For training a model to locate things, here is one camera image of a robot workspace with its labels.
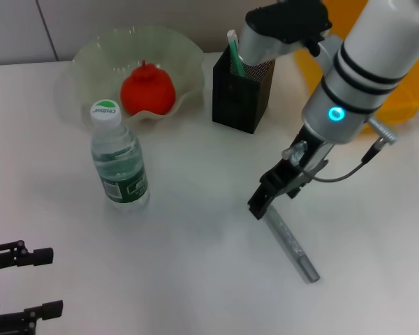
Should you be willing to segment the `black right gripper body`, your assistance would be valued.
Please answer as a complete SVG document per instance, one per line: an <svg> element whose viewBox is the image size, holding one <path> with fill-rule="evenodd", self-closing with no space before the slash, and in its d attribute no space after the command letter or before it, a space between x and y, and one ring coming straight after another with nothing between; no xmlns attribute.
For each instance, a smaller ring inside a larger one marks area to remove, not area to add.
<svg viewBox="0 0 419 335"><path fill-rule="evenodd" d="M300 151L295 155L295 164L299 165L306 172L315 175L327 165L325 161L327 155L332 150L332 144L319 140L309 132L306 126L301 128L300 132L293 140L290 149L301 142L305 142L307 146L304 151ZM287 194L287 192L297 187L301 190L302 187L311 181L311 179L301 173L294 164L283 158L262 177L286 178L287 186L282 195Z"/></svg>

